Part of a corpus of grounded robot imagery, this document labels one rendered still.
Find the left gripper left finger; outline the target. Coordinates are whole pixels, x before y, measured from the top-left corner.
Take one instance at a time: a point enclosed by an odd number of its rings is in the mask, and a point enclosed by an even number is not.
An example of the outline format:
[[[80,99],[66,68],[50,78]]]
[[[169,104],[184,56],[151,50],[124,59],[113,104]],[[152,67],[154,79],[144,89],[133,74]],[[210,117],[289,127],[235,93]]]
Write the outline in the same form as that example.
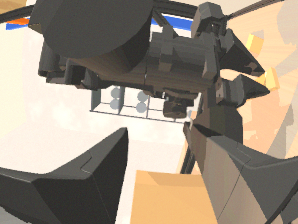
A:
[[[50,224],[115,224],[128,151],[120,127],[48,173],[0,167],[0,204]]]

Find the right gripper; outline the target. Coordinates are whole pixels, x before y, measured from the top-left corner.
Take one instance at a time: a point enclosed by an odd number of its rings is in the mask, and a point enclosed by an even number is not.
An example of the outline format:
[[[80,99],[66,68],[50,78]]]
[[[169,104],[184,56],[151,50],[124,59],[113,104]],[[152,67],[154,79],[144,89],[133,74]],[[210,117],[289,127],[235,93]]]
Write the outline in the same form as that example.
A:
[[[191,38],[174,35],[172,25],[163,24],[162,32],[152,31],[145,85],[159,92],[167,87],[203,93],[203,113],[192,124],[243,144],[243,117],[237,109],[249,99],[270,94],[270,90],[241,74],[260,77],[265,70],[233,30],[214,34],[211,22],[223,18],[220,5],[205,2],[197,8]],[[240,74],[233,80],[224,79],[220,70],[225,69]]]

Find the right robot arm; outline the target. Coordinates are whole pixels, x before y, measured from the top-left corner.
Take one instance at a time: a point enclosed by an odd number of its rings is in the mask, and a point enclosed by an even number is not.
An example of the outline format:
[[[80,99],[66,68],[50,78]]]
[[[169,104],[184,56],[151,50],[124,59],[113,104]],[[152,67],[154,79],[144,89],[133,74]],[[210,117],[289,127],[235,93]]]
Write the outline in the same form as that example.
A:
[[[165,118],[187,118],[187,107],[194,107],[199,94],[167,87],[153,91],[154,86],[145,85],[153,2],[36,0],[27,27],[44,38],[37,74],[46,83],[77,84],[83,90],[112,84],[139,88],[151,98],[168,97]]]

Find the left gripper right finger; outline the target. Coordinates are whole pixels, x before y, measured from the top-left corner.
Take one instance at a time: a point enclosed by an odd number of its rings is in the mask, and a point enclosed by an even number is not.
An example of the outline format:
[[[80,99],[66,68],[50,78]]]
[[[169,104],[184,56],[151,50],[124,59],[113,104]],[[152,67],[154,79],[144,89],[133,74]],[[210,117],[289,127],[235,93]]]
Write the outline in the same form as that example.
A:
[[[275,158],[200,124],[190,139],[217,224],[270,224],[298,189],[298,155]]]

